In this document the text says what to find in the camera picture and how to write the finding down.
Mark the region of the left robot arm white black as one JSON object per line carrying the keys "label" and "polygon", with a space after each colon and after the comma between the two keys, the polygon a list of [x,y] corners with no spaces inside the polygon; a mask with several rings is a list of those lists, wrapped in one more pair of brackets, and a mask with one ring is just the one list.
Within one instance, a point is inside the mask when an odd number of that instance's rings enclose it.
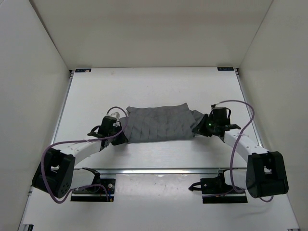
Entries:
{"label": "left robot arm white black", "polygon": [[124,129],[128,117],[123,122],[118,118],[106,115],[101,125],[94,127],[83,140],[66,141],[68,146],[56,149],[61,143],[46,148],[41,162],[32,179],[32,186],[48,193],[57,204],[62,204],[73,190],[88,189],[91,192],[104,191],[106,198],[109,193],[101,184],[98,171],[75,166],[84,159],[107,148],[110,144],[125,143]]}

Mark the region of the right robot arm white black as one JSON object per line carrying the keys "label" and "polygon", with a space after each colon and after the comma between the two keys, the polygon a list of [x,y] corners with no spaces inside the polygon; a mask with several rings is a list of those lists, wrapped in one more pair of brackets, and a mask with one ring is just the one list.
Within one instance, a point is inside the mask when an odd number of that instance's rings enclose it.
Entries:
{"label": "right robot arm white black", "polygon": [[189,187],[202,191],[206,197],[221,197],[229,193],[248,192],[253,198],[287,194],[289,185],[283,156],[252,141],[244,130],[231,123],[231,110],[211,106],[196,127],[199,135],[217,136],[232,148],[230,167],[218,172],[215,178],[202,178]]}

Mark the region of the grey pleated skirt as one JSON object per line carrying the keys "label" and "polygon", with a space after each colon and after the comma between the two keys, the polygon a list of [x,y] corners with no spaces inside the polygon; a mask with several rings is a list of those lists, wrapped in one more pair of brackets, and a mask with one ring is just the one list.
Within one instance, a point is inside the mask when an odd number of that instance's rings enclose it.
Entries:
{"label": "grey pleated skirt", "polygon": [[187,103],[155,108],[128,107],[128,118],[120,118],[129,143],[190,140],[204,114]]}

